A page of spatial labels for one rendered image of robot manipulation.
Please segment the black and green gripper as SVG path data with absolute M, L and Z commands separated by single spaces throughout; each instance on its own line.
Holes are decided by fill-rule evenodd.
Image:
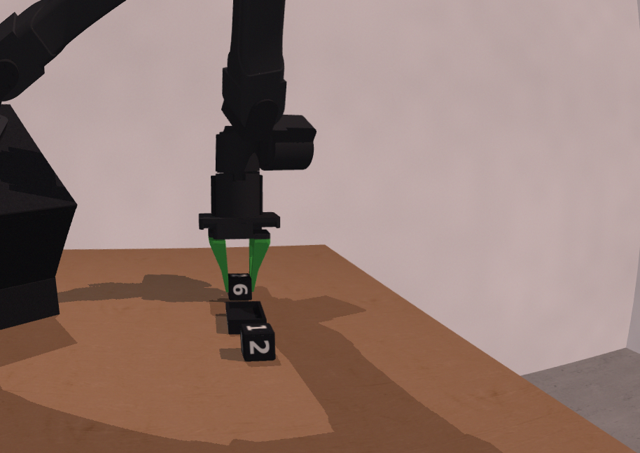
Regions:
M 280 216 L 274 212 L 260 215 L 260 172 L 243 174 L 243 181 L 235 181 L 235 174 L 216 174 L 216 215 L 199 214 L 199 229 L 208 228 L 227 293 L 225 240 L 249 239 L 249 275 L 254 292 L 258 270 L 270 245 L 270 233 L 264 227 L 280 228 Z

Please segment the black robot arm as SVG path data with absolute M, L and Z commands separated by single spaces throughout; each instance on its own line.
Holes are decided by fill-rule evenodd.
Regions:
M 44 75 L 44 66 L 68 43 L 124 1 L 40 0 L 6 18 L 0 24 L 0 106 Z M 233 0 L 221 108 L 232 126 L 216 134 L 216 172 L 235 174 L 235 181 L 260 168 L 307 169 L 314 155 L 316 129 L 302 115 L 283 115 L 285 1 Z

